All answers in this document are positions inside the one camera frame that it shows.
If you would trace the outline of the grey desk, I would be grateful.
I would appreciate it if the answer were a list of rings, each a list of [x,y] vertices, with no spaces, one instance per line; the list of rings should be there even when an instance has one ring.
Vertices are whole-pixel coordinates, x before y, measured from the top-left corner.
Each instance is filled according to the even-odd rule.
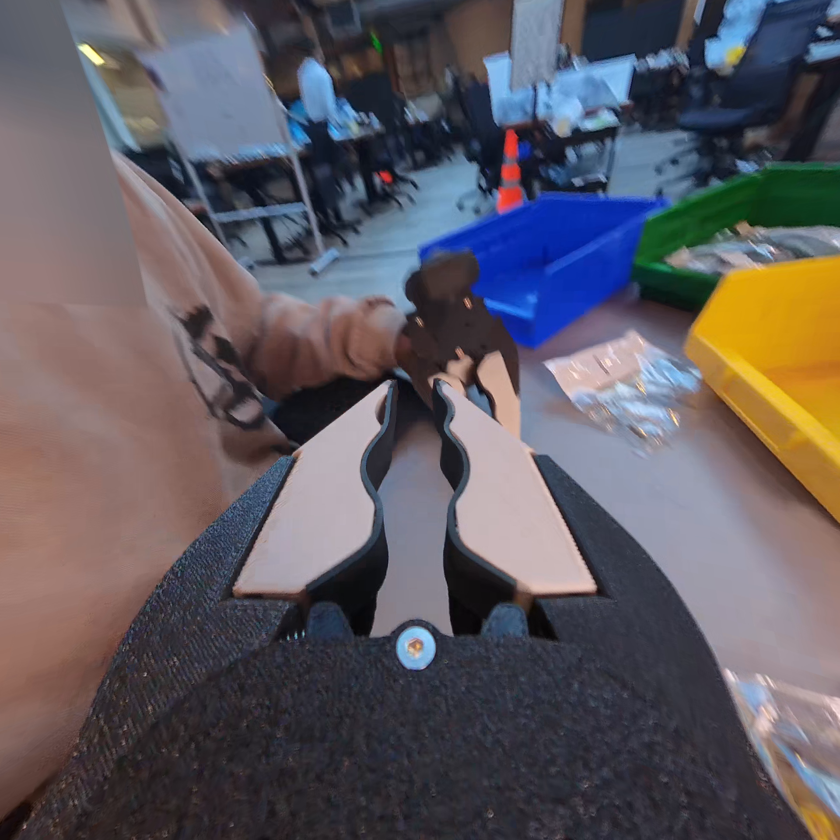
[[[522,433],[657,563],[719,663],[838,697],[838,524],[703,388],[671,443],[643,455],[572,407],[545,358],[635,329],[678,351],[689,318],[610,301],[520,352]]]

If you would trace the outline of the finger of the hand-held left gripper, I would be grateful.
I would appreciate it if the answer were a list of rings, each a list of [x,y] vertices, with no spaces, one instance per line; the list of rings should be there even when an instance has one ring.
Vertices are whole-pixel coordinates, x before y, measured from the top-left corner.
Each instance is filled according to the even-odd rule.
[[[521,404],[500,351],[486,354],[476,367],[476,387],[487,399],[496,422],[521,439]]]

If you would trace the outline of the clear bag of bricks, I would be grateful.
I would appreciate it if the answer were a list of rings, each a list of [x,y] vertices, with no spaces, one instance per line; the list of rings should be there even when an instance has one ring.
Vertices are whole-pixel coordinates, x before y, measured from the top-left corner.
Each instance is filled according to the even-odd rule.
[[[815,839],[839,838],[839,698],[723,671],[754,748]]]

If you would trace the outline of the person's left forearm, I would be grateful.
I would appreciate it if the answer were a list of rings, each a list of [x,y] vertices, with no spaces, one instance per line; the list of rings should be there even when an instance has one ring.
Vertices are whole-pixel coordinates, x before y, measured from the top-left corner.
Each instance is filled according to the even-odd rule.
[[[317,303],[261,298],[236,348],[248,378],[272,400],[339,379],[373,382],[406,352],[406,315],[386,297],[327,297]]]

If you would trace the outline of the whiteboard on stand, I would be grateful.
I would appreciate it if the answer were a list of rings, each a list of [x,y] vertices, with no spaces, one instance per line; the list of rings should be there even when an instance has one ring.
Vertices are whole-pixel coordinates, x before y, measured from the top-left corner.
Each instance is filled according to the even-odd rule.
[[[266,78],[246,24],[224,35],[141,51],[139,62],[155,90],[190,183],[224,246],[228,246],[224,224],[268,223],[276,217],[305,214],[317,253],[309,259],[310,272],[320,273],[337,258],[323,243],[286,112]],[[208,171],[214,167],[226,173],[271,163],[290,165],[299,201],[217,212],[195,169],[200,164]]]

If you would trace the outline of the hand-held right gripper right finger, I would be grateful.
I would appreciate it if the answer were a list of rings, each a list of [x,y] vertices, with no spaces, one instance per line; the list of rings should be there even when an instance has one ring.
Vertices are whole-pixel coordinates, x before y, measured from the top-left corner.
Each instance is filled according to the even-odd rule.
[[[450,599],[470,613],[500,603],[597,593],[536,455],[445,381],[435,382],[440,468],[453,495],[444,540]]]

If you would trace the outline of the green storage bin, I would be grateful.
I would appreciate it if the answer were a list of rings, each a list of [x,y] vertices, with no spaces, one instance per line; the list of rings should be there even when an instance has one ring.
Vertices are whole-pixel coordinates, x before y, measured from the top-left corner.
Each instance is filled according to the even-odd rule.
[[[739,224],[753,227],[837,227],[839,164],[778,163],[738,175],[681,199],[649,218],[639,240],[632,279],[642,298],[698,312],[718,279],[666,258],[708,245]]]

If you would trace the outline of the cluttered background table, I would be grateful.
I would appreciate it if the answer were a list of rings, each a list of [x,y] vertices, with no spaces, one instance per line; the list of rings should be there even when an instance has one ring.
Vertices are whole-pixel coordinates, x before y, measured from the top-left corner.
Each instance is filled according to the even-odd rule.
[[[636,57],[619,56],[558,70],[536,87],[511,88],[508,52],[484,58],[493,118],[520,143],[521,185],[543,193],[608,192]]]

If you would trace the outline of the clear plastic bag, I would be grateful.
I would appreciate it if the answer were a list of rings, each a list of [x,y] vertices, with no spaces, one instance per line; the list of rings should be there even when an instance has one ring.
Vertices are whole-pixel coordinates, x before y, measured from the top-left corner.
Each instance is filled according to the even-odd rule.
[[[739,223],[718,231],[705,244],[682,246],[664,257],[663,263],[676,270],[721,278],[734,270],[838,255],[838,226],[761,227]]]

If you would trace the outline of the black office chair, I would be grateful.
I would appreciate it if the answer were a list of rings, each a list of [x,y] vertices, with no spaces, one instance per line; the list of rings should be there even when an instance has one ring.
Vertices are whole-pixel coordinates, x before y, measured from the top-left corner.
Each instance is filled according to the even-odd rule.
[[[661,178],[656,197],[677,184],[684,194],[755,172],[770,159],[766,146],[747,148],[748,134],[768,129],[788,108],[796,78],[805,68],[834,2],[768,2],[763,6],[733,65],[712,66],[704,59],[700,94],[677,120],[686,142],[655,167],[657,175],[677,167],[690,154],[691,171]]]

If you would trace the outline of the yellow storage bin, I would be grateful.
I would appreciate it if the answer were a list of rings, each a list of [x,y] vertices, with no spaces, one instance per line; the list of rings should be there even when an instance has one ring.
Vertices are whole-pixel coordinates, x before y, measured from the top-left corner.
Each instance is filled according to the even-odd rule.
[[[685,352],[712,391],[839,520],[839,258],[723,277]]]

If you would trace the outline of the orange traffic cone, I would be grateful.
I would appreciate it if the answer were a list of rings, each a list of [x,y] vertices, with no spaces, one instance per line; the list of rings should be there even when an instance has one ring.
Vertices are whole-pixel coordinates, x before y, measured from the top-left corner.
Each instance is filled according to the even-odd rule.
[[[519,138],[514,129],[506,129],[499,183],[496,197],[497,215],[505,215],[519,209],[528,201],[522,186]]]

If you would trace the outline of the blue storage bin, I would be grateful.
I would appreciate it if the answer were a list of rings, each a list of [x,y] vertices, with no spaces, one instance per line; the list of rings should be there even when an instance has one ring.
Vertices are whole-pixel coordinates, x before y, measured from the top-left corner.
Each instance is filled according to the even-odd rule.
[[[631,283],[644,226],[668,207],[664,197],[551,193],[427,241],[417,255],[470,250],[475,293],[535,350]]]

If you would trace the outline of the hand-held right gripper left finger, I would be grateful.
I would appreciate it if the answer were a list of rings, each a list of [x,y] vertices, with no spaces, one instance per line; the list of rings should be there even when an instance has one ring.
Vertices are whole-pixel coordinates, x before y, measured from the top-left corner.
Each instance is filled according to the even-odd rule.
[[[379,489],[391,466],[397,385],[384,382],[299,447],[234,583],[237,598],[332,602],[363,613],[389,550]]]

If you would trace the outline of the small clear bag white label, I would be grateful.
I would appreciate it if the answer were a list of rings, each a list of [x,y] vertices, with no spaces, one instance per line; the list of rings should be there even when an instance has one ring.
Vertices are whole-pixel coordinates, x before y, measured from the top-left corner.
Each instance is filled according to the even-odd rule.
[[[590,422],[644,452],[676,435],[681,411],[702,387],[693,364],[633,330],[543,365]]]

